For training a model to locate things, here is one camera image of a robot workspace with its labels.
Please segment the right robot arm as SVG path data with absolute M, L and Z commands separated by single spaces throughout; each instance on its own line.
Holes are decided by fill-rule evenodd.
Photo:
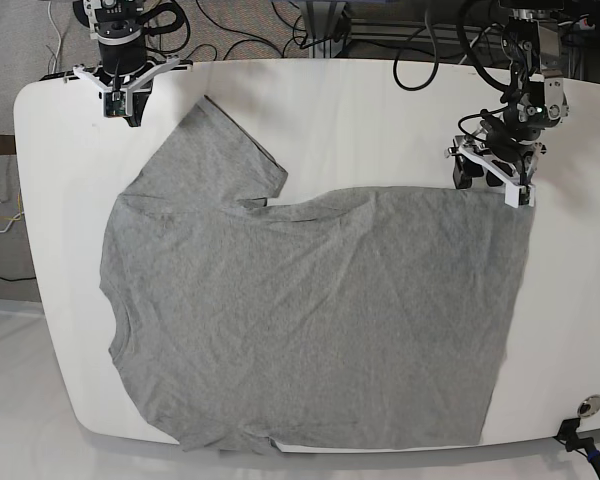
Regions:
M 82 12 L 90 38 L 98 44 L 96 67 L 77 65 L 73 74 L 93 84 L 98 91 L 103 116 L 121 118 L 139 127 L 153 90 L 154 79 L 182 64 L 181 47 L 153 48 L 149 37 L 163 37 L 180 29 L 191 37 L 187 14 L 176 1 L 146 8 L 143 1 L 76 1 L 74 12 Z

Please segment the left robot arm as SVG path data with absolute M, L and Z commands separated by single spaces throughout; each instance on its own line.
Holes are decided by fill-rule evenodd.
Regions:
M 476 3 L 464 1 L 456 17 L 456 33 L 479 77 L 501 93 L 498 110 L 483 109 L 458 121 L 476 119 L 478 129 L 454 139 L 448 154 L 454 159 L 453 182 L 469 189 L 483 178 L 491 188 L 516 192 L 514 203 L 531 202 L 532 178 L 546 147 L 541 133 L 560 124 L 569 113 L 561 68 L 561 42 L 555 20 L 562 1 L 502 1 L 510 11 L 500 28 L 501 47 L 509 61 L 510 80 L 496 80 L 478 59 L 468 40 L 465 20 Z

